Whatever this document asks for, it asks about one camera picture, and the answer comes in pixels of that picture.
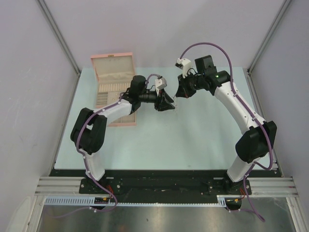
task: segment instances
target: gray wall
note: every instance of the gray wall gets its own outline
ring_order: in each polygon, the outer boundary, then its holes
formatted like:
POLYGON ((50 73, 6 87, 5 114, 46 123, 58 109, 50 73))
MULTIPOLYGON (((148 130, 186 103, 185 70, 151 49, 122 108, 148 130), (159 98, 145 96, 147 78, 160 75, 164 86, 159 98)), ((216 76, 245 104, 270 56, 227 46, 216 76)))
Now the gray wall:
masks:
POLYGON ((309 215, 309 1, 295 0, 253 70, 268 120, 278 126, 275 149, 293 176, 309 215))
MULTIPOLYGON (((46 0, 80 67, 93 54, 133 52, 137 67, 171 67, 184 49, 213 42, 247 67, 283 0, 46 0)), ((212 54, 204 46, 187 58, 212 54)))
POLYGON ((77 77, 34 0, 3 2, 0 31, 0 231, 5 231, 51 165, 77 77))

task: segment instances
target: box lid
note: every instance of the box lid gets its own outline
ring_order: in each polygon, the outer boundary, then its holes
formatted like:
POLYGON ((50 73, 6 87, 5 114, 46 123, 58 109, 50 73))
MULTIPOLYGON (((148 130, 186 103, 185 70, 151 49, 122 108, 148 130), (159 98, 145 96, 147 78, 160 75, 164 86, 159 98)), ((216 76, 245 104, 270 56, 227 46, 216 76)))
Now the box lid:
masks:
POLYGON ((100 83, 131 81, 135 74, 132 53, 94 55, 91 61, 100 83))

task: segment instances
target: white table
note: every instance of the white table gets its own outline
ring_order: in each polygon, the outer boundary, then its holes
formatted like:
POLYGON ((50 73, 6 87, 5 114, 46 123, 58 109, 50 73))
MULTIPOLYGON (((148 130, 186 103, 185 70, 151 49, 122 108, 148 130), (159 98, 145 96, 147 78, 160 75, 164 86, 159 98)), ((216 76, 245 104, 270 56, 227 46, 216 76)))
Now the white table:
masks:
MULTIPOLYGON (((137 74, 145 77, 151 73, 164 76, 168 82, 166 91, 171 97, 177 91, 180 72, 176 67, 136 69, 137 74)), ((238 89, 253 107, 242 68, 234 67, 233 72, 238 89)), ((55 169, 84 169, 82 156, 76 152, 70 133, 80 110, 94 108, 96 90, 93 69, 84 68, 55 169)), ((100 150, 104 154, 104 167, 130 170, 228 169, 236 157, 235 144, 241 137, 230 113, 204 90, 199 90, 189 99, 178 98, 176 104, 175 111, 157 112, 153 104, 142 103, 137 111, 136 126, 108 127, 100 150)), ((268 156, 262 158, 261 163, 268 166, 268 156)))

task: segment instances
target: shiny metal surface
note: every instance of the shiny metal surface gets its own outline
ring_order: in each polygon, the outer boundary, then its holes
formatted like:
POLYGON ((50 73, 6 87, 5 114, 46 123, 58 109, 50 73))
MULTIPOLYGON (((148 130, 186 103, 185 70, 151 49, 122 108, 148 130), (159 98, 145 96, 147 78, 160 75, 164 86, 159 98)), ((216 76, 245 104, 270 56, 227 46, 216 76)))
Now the shiny metal surface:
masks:
MULTIPOLYGON (((38 232, 294 232, 285 198, 253 199, 262 223, 247 212, 209 207, 118 207, 108 213, 88 209, 60 219, 77 206, 45 206, 38 232)), ((249 208, 248 201, 243 208, 249 208)))

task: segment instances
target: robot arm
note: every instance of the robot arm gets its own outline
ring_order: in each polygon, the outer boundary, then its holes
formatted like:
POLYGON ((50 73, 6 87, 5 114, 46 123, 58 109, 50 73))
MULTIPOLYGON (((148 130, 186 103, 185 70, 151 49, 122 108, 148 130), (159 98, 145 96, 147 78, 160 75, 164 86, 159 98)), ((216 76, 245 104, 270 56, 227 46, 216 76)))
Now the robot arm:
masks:
MULTIPOLYGON (((236 97, 238 95, 246 103, 234 83, 236 94, 231 90, 230 75, 226 71, 217 72, 211 56, 196 59, 195 63, 197 73, 194 74, 190 72, 192 68, 191 61, 188 59, 177 60, 176 66, 181 68, 183 73, 178 76, 179 88, 176 97, 189 98, 197 90, 205 89, 228 109, 237 122, 243 136, 236 144, 238 156, 227 170, 227 176, 230 182, 239 182, 243 179, 253 162, 258 161, 267 154, 268 146, 265 136, 258 124, 252 120, 249 112, 236 97)), ((267 131, 271 147, 273 147, 277 130, 276 124, 273 121, 266 122, 252 108, 249 107, 249 109, 254 112, 255 118, 267 131)))
MULTIPOLYGON (((155 80, 155 91, 151 91, 147 89, 145 77, 134 76, 130 88, 127 89, 118 102, 96 111, 96 115, 89 121, 79 141, 79 148, 85 151, 84 159, 96 180, 100 180, 105 173, 102 155, 98 151, 104 143, 107 125, 118 118, 134 113, 142 102, 153 103, 157 111, 175 109, 172 104, 173 99, 164 90, 166 86, 166 80, 160 77, 155 80)), ((77 146, 78 137, 85 122, 94 113, 93 110, 87 108, 80 111, 70 136, 75 146, 77 146)))

